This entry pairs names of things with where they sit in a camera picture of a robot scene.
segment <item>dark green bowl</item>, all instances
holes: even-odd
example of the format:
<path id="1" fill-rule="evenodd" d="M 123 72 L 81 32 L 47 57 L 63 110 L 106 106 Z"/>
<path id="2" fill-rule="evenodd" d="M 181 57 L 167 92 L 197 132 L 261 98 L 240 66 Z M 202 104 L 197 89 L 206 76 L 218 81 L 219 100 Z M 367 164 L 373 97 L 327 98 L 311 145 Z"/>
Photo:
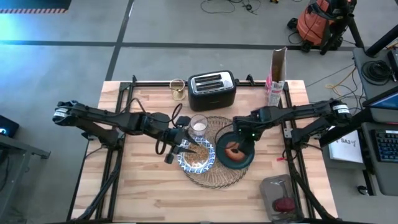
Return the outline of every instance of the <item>dark green bowl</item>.
<path id="1" fill-rule="evenodd" d="M 233 132 L 225 133 L 220 137 L 216 144 L 216 158 L 226 167 L 230 169 L 243 169 L 250 165 L 250 163 L 254 159 L 254 153 L 250 155 L 246 155 L 242 161 L 233 161 L 230 159 L 226 153 L 225 148 L 226 145 L 231 142 L 239 142 L 239 137 L 235 135 Z M 252 144 L 248 144 L 248 147 L 252 148 L 252 152 L 254 152 L 254 142 Z"/>

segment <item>paper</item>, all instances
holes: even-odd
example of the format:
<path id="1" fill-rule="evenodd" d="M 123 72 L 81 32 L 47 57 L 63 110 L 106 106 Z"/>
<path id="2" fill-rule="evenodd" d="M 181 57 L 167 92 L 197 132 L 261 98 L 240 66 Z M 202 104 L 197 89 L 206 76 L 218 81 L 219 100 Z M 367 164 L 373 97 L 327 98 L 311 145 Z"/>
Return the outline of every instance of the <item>paper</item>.
<path id="1" fill-rule="evenodd" d="M 358 132 L 353 131 L 329 144 L 330 159 L 363 163 Z"/>

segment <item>toaster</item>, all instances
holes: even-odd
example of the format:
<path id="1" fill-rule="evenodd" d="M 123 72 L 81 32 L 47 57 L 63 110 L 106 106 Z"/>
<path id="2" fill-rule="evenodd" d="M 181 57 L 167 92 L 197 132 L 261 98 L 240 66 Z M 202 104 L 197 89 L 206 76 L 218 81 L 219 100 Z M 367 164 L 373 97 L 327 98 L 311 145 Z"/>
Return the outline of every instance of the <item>toaster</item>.
<path id="1" fill-rule="evenodd" d="M 188 79 L 188 100 L 193 111 L 206 111 L 231 106 L 236 84 L 230 71 L 193 75 Z"/>

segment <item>blue and white bowl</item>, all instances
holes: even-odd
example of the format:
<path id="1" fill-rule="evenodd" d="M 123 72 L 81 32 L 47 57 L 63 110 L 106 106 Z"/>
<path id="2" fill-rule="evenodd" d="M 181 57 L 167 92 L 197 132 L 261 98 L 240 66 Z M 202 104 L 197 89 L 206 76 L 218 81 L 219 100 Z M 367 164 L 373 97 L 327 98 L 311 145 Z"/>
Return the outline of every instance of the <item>blue and white bowl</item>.
<path id="1" fill-rule="evenodd" d="M 188 164 L 185 161 L 185 158 L 184 158 L 184 154 L 185 153 L 189 153 L 189 152 L 183 152 L 183 153 L 179 154 L 177 156 L 177 160 L 178 160 L 178 164 L 180 164 L 181 168 L 185 172 L 193 172 L 193 173 L 196 173 L 196 174 L 202 174 L 202 173 L 208 171 L 213 166 L 213 164 L 215 162 L 215 159 L 216 159 L 216 152 L 214 150 L 213 145 L 209 141 L 207 141 L 205 138 L 203 138 L 203 137 L 195 137 L 194 140 L 198 144 L 201 144 L 201 145 L 206 147 L 206 149 L 207 149 L 207 151 L 209 153 L 207 161 L 205 161 L 201 166 L 192 167 L 190 164 Z M 190 142 L 188 142 L 187 140 L 184 139 L 182 141 L 180 147 L 188 149 L 190 144 L 191 144 Z"/>

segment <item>wooden table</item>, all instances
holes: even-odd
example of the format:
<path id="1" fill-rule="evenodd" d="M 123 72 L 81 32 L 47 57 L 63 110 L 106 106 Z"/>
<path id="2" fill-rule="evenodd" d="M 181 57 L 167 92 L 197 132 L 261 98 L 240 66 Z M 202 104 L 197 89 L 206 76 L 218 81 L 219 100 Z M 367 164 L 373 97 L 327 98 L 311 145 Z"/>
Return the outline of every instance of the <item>wooden table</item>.
<path id="1" fill-rule="evenodd" d="M 104 82 L 98 108 L 114 111 L 119 84 Z M 293 105 L 308 104 L 302 80 L 289 81 L 289 88 Z M 238 87 L 234 105 L 201 114 L 227 118 L 247 116 L 251 110 L 264 106 L 264 94 L 262 87 Z M 141 100 L 146 111 L 158 111 L 170 117 L 180 103 L 172 99 L 167 87 L 135 87 L 133 97 Z M 188 96 L 182 103 L 181 115 L 195 114 L 189 107 Z M 139 110 L 134 102 L 131 111 Z M 299 120 L 297 126 L 303 127 L 312 121 Z M 91 142 L 87 153 L 99 146 L 99 142 Z M 164 162 L 165 155 L 156 155 L 154 146 L 155 139 L 148 136 L 127 136 L 114 222 L 268 222 L 259 184 L 266 177 L 289 173 L 287 163 L 277 161 L 284 150 L 280 126 L 264 131 L 256 143 L 256 155 L 249 171 L 237 184 L 226 189 L 204 189 L 195 185 L 185 176 L 177 161 L 168 165 Z M 85 161 L 72 218 L 81 215 L 98 193 L 105 157 L 104 149 Z M 303 157 L 312 192 L 326 210 L 337 217 L 322 152 L 308 147 L 303 150 Z M 109 192 L 103 215 L 108 211 Z M 300 192 L 300 199 L 307 213 L 303 192 Z"/>

